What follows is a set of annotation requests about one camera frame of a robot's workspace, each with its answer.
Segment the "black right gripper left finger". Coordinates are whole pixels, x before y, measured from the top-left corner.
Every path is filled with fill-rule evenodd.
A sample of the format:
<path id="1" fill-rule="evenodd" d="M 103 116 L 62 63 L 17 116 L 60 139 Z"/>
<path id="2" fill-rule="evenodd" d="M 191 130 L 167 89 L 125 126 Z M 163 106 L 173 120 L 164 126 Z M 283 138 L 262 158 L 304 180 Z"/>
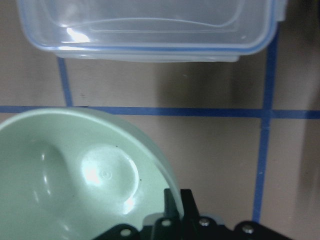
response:
<path id="1" fill-rule="evenodd" d="M 180 214 L 178 212 L 175 199 L 172 191 L 169 188 L 165 188 L 164 191 L 164 213 L 163 217 L 167 219 L 180 220 Z"/>

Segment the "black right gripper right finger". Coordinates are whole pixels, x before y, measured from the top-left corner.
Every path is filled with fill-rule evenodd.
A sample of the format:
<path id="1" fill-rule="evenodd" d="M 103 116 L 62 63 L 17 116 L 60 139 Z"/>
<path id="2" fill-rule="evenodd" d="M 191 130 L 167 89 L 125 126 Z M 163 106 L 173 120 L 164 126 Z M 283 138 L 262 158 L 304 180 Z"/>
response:
<path id="1" fill-rule="evenodd" d="M 193 193 L 190 189 L 181 189 L 180 190 L 184 218 L 185 219 L 198 219 L 200 217 Z"/>

